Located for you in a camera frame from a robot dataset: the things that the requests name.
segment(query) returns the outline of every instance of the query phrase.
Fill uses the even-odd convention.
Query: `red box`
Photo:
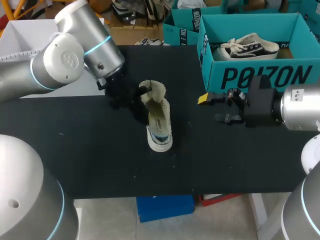
[[[212,205],[212,204],[216,204],[216,203],[220,203],[222,201],[228,200],[228,199],[232,199],[235,198],[237,196],[242,195],[242,193],[234,193],[234,194],[224,194],[222,196],[217,196],[208,200],[204,200],[203,195],[199,195],[199,200],[202,203],[202,205],[204,207]]]

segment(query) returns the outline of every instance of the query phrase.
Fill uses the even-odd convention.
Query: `black tablecloth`
[[[194,46],[122,46],[133,81],[167,88],[173,146],[149,148],[146,127],[105,96],[19,99],[0,105],[0,134],[29,143],[75,199],[292,191],[305,174],[312,132],[213,121],[226,106],[198,106],[205,93]]]

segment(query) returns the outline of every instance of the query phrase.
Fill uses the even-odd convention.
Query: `teal shoe box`
[[[199,32],[201,15],[224,14],[227,12],[227,4],[227,0],[222,0],[220,6],[178,9],[178,0],[174,0],[171,11],[175,26],[197,33]]]
[[[320,1],[303,0],[300,13],[317,41],[320,42]]]
[[[197,45],[199,34],[197,32],[188,31],[184,28],[176,27],[172,14],[163,21],[162,26],[163,38],[166,44],[173,46]]]
[[[248,4],[248,0],[239,0],[235,5],[239,10],[242,6]],[[301,6],[301,0],[287,0],[287,11],[286,13],[297,13]],[[200,27],[200,17],[201,15],[221,15],[228,13],[228,0],[222,0],[220,6],[211,6],[204,8],[194,8],[194,9],[178,9],[178,0],[174,0],[172,6],[172,15],[174,19],[175,26],[178,28],[186,29],[193,32],[199,32]],[[272,14],[279,13],[278,9],[268,8],[260,9],[254,11],[240,11],[240,14]]]
[[[214,61],[214,48],[251,33],[278,43],[282,53],[290,50],[290,57]],[[246,93],[254,75],[268,75],[272,87],[283,92],[292,84],[316,83],[320,76],[320,45],[297,13],[202,15],[197,53],[207,92],[240,88]]]
[[[237,6],[243,6],[248,4],[248,0],[239,0]],[[301,0],[282,0],[279,9],[276,8],[265,8],[253,11],[243,11],[241,7],[238,8],[239,13],[241,14],[277,14],[277,13],[286,13],[293,14],[298,13],[301,7]]]

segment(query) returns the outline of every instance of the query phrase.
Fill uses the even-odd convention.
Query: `shoe insole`
[[[149,110],[149,128],[150,131],[160,138],[167,137],[170,134],[169,121],[161,107],[161,103],[150,100],[146,104]]]

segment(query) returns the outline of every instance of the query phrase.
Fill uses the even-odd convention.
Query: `white box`
[[[50,43],[50,37],[58,31],[53,19],[10,21],[0,38],[0,57],[19,52],[42,50]],[[96,80],[87,72],[75,82],[47,94],[35,94],[24,98],[73,97],[104,95]]]

